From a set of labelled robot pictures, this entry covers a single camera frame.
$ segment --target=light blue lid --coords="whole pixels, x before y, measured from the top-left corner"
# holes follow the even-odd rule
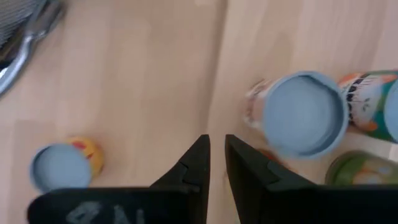
[[[267,94],[263,130],[269,145],[291,157],[332,150],[348,125],[348,107],[338,85],[318,72],[279,80]]]
[[[384,105],[384,122],[391,137],[398,142],[398,82],[390,88]]]
[[[74,146],[54,144],[41,150],[30,167],[30,178],[42,192],[87,187],[91,180],[88,160]]]

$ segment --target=cylindrical container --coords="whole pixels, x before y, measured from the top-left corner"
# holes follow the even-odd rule
[[[398,70],[352,73],[339,86],[349,120],[369,136],[398,142]]]
[[[87,138],[75,137],[67,143],[41,149],[30,165],[30,179],[41,192],[71,187],[87,187],[102,170],[101,149]]]
[[[398,184],[398,164],[363,151],[347,152],[332,162],[325,183]]]
[[[262,80],[246,95],[245,122],[290,157],[316,157],[336,147],[348,125],[338,85],[318,72]]]

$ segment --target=green can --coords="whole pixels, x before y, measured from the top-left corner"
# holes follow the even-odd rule
[[[332,162],[325,183],[398,184],[398,164],[363,151],[347,152]]]
[[[352,73],[339,86],[350,123],[367,135],[398,142],[398,70]]]

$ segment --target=can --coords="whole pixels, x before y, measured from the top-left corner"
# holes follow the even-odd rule
[[[41,149],[30,165],[30,179],[42,193],[55,189],[87,187],[104,165],[102,150],[82,137]]]
[[[363,151],[347,152],[332,162],[325,183],[398,184],[398,164]]]
[[[261,80],[246,99],[245,123],[261,131],[282,156],[322,155],[341,142],[348,125],[348,106],[338,85],[319,72]]]
[[[351,124],[367,135],[398,142],[398,71],[352,73],[340,80]]]

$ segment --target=wooden floor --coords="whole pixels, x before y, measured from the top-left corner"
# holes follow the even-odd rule
[[[208,223],[234,223],[224,135],[255,147],[241,119],[260,78],[318,70],[396,68],[395,0],[69,0],[65,20],[39,45],[0,101],[0,223],[25,223],[38,192],[29,182],[37,150],[72,135],[93,138],[106,164],[92,186],[145,186],[200,134],[211,138]],[[348,134],[317,160],[287,160],[322,183],[343,151],[396,155],[388,142]]]

